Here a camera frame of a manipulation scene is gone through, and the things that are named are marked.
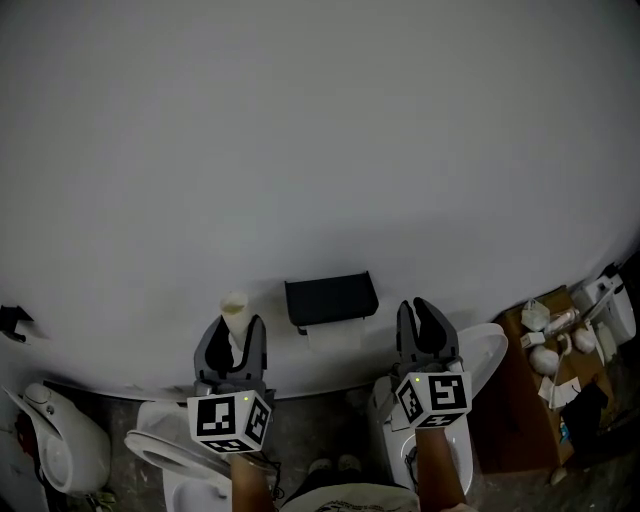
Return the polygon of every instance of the white urinal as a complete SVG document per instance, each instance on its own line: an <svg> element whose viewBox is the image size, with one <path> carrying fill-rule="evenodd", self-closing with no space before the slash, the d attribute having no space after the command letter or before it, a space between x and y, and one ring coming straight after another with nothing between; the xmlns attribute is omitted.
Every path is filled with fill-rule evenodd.
<svg viewBox="0 0 640 512"><path fill-rule="evenodd" d="M30 384L24 400L2 389L31 418L42 471L54 489L92 493L107 483L109 437L73 402L42 384Z"/></svg>

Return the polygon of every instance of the cardboard box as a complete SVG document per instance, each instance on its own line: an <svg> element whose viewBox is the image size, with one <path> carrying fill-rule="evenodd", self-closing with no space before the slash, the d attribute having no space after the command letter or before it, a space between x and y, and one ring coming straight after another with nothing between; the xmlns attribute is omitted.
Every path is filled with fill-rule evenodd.
<svg viewBox="0 0 640 512"><path fill-rule="evenodd" d="M537 299L559 313L573 306L566 287ZM468 415L469 429L485 473L526 471L562 466L573 455L571 442L560 442L560 410L551 411L538 396L542 376L529 365L528 350L520 338L527 329L520 323L524 304L501 313L500 324L509 340L507 353L487 385L473 400ZM545 347L557 349L556 340ZM615 408L613 390L597 352L583 354L574 349L565 356L558 373L558 384L578 377L581 388L596 381L609 398L603 419Z"/></svg>

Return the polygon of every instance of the robotic arm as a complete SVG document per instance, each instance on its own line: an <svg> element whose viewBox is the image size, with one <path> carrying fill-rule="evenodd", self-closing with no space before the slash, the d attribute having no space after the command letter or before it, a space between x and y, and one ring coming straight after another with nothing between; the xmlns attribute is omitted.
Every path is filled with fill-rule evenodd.
<svg viewBox="0 0 640 512"><path fill-rule="evenodd" d="M216 318L200 340L194 366L196 396L187 400L191 438L218 454L260 451L275 393L262 380L267 368L262 319L251 319L242 361L234 366L229 328Z"/></svg>
<svg viewBox="0 0 640 512"><path fill-rule="evenodd" d="M420 332L411 306L404 301L396 333L401 382L382 414L388 416L397 401L410 427L446 427L471 410L471 374L463 370L453 325L426 300L416 297L413 305Z"/></svg>

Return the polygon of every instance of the marker cube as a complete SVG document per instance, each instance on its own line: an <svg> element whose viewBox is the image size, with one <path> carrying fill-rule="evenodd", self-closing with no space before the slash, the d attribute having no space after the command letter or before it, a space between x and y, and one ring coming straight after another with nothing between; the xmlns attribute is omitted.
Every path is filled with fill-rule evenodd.
<svg viewBox="0 0 640 512"><path fill-rule="evenodd" d="M217 453L262 449L271 409L255 391L187 399L191 439Z"/></svg>
<svg viewBox="0 0 640 512"><path fill-rule="evenodd" d="M471 411L471 373L408 373L396 397L413 428L442 428Z"/></svg>

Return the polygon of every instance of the black object on wall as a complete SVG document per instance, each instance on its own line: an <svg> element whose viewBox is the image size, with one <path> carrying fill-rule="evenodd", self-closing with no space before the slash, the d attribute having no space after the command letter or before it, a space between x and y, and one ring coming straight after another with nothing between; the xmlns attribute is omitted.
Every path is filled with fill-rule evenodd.
<svg viewBox="0 0 640 512"><path fill-rule="evenodd" d="M284 283L291 323L301 327L364 318L378 310L369 272L314 281Z"/></svg>
<svg viewBox="0 0 640 512"><path fill-rule="evenodd" d="M24 343L27 337L16 332L18 322L33 322L33 318L20 306L14 308L0 306L0 331L10 340Z"/></svg>

